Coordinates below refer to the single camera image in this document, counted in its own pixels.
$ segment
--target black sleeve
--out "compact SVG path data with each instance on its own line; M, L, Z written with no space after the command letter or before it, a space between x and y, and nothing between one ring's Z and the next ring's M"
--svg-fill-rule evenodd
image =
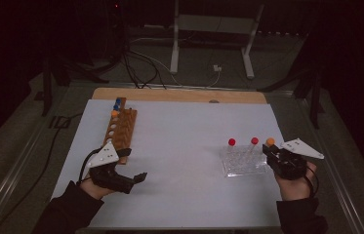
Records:
M317 198L276 202L282 231L286 234L323 234L328 230L324 216L316 215Z
M32 233L75 233L90 224L102 204L71 181L62 196L48 204Z

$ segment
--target red ball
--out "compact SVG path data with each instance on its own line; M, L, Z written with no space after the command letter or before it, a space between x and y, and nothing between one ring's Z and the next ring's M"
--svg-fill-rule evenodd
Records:
M233 146L236 143L236 140L234 138L229 139L229 145Z
M258 142L259 142L259 140L256 137L253 137L251 139L251 143L253 143L253 144L257 144Z

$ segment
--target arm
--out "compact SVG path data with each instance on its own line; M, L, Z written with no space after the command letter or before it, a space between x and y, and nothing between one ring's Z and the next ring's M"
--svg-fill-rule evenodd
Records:
M94 185L90 179L79 186L71 181L65 192L48 204L32 233L75 233L90 224L103 204L101 198L111 192Z
M316 166L307 165L315 172ZM312 180L314 174L308 170L306 177ZM276 202L281 228L284 233L322 234L328 229L324 216L315 214L317 198L309 198L309 187L304 178L288 180L275 175L281 191L281 202Z

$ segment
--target white table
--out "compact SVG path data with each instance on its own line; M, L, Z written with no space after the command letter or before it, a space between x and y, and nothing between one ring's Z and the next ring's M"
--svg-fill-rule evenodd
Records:
M113 100L91 99L53 196L76 180L84 158L101 146ZM138 111L123 176L147 172L131 194L114 193L90 227L108 229L252 228L278 226L280 200L271 170L224 177L220 149L230 137L283 141L268 104L132 101Z

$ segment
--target dark background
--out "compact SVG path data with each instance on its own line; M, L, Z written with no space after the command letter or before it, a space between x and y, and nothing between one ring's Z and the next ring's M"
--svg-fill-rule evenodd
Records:
M123 20L135 27L173 23L173 1L105 2L122 7L110 12L118 17L111 18L114 23ZM291 74L312 62L325 67L322 87L330 92L364 157L364 1L238 1L244 7L204 8L207 2L181 1L181 12L246 17L255 13L246 11L255 9L251 5L264 2L261 34L305 37L309 32ZM229 5L227 0L217 2ZM0 126L29 94L27 82L42 72L44 52L91 63L97 48L89 48L90 38L83 28L103 20L97 19L97 9L87 16L81 11L77 16L75 6L85 3L88 1L0 1ZM94 19L92 27L79 20L83 17Z

